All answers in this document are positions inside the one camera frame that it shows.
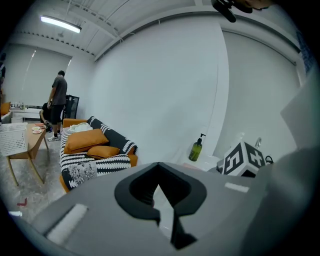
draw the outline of green bottle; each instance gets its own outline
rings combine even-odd
[[[192,149],[191,149],[191,152],[190,152],[190,155],[189,155],[189,159],[193,162],[197,161],[198,160],[198,157],[200,155],[200,152],[202,150],[202,136],[206,136],[204,134],[201,133],[201,136],[200,138],[198,138],[198,141],[195,142],[192,146]]]

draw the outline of red tape mark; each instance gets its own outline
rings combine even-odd
[[[23,202],[18,202],[16,205],[17,206],[26,206],[27,205],[27,198],[24,199],[24,203]]]

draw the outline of ceiling light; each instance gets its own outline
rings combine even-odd
[[[66,22],[66,21],[58,19],[58,18],[49,17],[49,16],[41,16],[41,21],[65,28],[67,30],[71,30],[76,33],[80,33],[80,31],[81,31],[81,27],[73,25],[69,22]]]

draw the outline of white basket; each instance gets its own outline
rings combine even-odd
[[[0,150],[4,157],[28,151],[27,124],[17,122],[1,125]]]

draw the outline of wooden table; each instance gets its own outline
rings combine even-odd
[[[14,183],[16,186],[18,186],[18,182],[14,173],[14,170],[12,169],[12,165],[11,165],[11,161],[10,159],[28,159],[31,167],[34,171],[34,174],[37,176],[37,178],[39,179],[39,181],[44,184],[44,181],[41,179],[34,163],[32,162],[32,159],[35,159],[38,153],[38,149],[39,146],[41,144],[41,141],[44,140],[46,149],[49,150],[47,142],[46,142],[46,129],[42,129],[42,132],[39,134],[33,134],[32,132],[32,127],[35,127],[34,124],[28,124],[26,126],[26,137],[27,137],[27,141],[28,141],[28,151],[27,152],[23,152],[23,153],[19,153],[19,154],[13,154],[13,155],[8,155],[6,157],[8,164],[9,164],[9,168],[10,168],[10,172],[13,176],[14,179]]]

